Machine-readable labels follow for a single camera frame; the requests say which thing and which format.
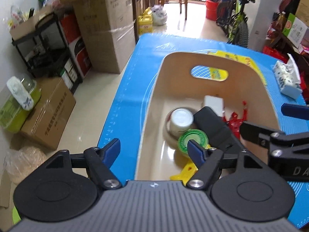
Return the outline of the white pill bottle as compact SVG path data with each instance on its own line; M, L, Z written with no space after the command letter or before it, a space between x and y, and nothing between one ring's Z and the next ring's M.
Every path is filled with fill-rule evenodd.
M170 116L169 132L176 139L188 131L193 123L193 114L187 108L175 109Z

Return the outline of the blue silicone table mat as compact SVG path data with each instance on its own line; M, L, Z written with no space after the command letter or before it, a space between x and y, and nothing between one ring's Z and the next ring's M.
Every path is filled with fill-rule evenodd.
M214 40L145 34L140 37L128 61L98 141L98 145L102 147L113 138L120 139L121 152L112 166L112 172L122 182L131 180L136 174L138 147L159 66L165 56L179 51L209 55L222 52L230 58L244 56L251 59L266 79L266 88L273 101L280 127L288 134L308 131L307 121L285 117L280 112L283 103L294 101L279 93L271 72L275 58Z

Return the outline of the white USB charger plug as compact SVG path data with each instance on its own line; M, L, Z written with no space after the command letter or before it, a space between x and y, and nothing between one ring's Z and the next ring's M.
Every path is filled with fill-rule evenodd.
M224 115L224 101L220 97L206 95L202 107L210 107L219 117Z

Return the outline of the stacked cardboard boxes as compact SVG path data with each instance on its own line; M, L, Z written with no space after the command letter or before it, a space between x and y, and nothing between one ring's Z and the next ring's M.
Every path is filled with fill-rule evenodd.
M93 69L121 74L135 48L132 0L60 0L72 4Z

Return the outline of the yellow toy launcher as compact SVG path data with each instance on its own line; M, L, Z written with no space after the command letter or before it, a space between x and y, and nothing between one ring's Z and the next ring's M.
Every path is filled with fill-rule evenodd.
M189 161L182 169L181 173L173 175L170 180L182 181L184 186L189 186L192 189L202 189L205 187L205 180L195 177L195 173L198 169L205 163L208 157L208 149L212 151L210 145L206 147L201 147L198 143L190 140L187 148L187 155L189 156Z

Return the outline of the clear packing tape roll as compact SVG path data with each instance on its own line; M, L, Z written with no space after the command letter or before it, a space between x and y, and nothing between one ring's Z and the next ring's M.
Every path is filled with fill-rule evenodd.
M193 126L192 109L178 107L165 117L163 135L168 145L177 149L178 139Z

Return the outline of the green lidded container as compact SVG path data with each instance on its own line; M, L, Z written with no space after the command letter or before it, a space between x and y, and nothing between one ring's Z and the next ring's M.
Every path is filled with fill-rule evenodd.
M9 78L1 91L1 127L8 132L19 132L40 98L39 85L28 75Z

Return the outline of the bag of grain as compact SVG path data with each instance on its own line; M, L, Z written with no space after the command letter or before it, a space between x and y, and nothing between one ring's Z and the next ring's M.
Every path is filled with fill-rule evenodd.
M34 146L22 147L19 150L10 149L6 153L4 168L10 180L18 185L47 159L43 151Z

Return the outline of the black metal shelf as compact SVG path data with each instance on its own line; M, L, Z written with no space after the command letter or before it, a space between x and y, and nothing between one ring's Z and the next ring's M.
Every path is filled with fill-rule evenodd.
M33 32L12 45L33 78L60 77L72 93L82 83L56 13L43 15Z

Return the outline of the yellow oil jug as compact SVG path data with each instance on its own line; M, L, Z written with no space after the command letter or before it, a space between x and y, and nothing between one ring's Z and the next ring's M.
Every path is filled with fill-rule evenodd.
M153 32L153 19L151 7L148 7L142 15L138 16L138 33L143 35L145 33Z

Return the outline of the yellow picture book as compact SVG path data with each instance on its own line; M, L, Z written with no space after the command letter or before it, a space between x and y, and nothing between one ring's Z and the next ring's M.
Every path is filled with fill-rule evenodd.
M246 57L244 55L237 55L237 54L234 54L234 53L221 51L221 50L208 50L206 53L208 55L214 55L214 56L217 56L217 57L230 59L230 60L237 61L237 62L240 62L240 63L243 63L243 64L249 66L259 75L263 84L267 85L266 79L265 79L263 73L261 72L260 68L254 62L254 60L252 60L250 57ZM227 78L227 72L223 72L223 70L221 70L221 69L210 68L210 73L211 73L211 78L218 78L219 80Z

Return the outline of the green white product box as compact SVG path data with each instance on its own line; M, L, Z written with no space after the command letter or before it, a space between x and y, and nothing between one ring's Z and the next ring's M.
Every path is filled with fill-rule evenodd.
M289 14L282 34L298 49L301 46L308 48L308 27L294 14Z

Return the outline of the beige wooden storage bin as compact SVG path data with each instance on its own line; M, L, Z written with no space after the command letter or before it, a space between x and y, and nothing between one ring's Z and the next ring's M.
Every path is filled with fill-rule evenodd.
M139 146L136 180L169 180L187 163L177 141L168 133L168 115L177 108L195 112L211 106L243 114L248 121L279 129L278 115L270 93L258 73L234 60L191 52L174 52L163 58L154 83Z

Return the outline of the red plastic bucket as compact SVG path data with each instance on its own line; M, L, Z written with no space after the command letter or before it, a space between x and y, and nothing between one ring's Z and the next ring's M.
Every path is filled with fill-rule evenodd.
M206 0L206 18L212 21L217 19L217 7L222 0Z

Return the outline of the white blue tissue box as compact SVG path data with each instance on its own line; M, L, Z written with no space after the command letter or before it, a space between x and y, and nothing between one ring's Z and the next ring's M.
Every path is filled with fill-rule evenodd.
M287 63L277 60L272 71L280 92L296 100L302 94L301 76L292 55L288 53L288 57Z

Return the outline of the green black bicycle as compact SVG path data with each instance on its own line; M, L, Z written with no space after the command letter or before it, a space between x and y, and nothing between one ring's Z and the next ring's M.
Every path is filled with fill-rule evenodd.
M225 33L229 44L248 47L248 17L244 7L254 2L255 0L226 0L217 6L216 24Z

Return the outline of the black rectangular case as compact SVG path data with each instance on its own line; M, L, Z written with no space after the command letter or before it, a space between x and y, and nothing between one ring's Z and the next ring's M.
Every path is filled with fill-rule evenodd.
M221 165L225 169L236 167L238 154L245 147L232 133L230 128L223 122L222 118L210 107L203 107L194 115L196 127L203 131L208 137L211 147L221 150L224 153Z

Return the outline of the red hero action figure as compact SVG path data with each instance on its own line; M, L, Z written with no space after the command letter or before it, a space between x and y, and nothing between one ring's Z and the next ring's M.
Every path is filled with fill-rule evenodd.
M247 109L247 102L243 101L243 116L242 118L238 118L238 114L236 112L232 112L230 119L226 119L225 111L223 111L223 117L222 120L227 124L227 126L230 128L232 133L236 138L240 140L240 131L239 128L241 124L247 120L247 114L248 114L248 109Z

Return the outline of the cardboard box on floor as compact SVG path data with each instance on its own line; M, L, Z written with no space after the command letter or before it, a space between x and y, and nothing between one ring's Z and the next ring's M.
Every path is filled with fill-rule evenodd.
M50 150L57 150L76 99L62 78L41 78L37 84L41 89L41 98L20 133Z

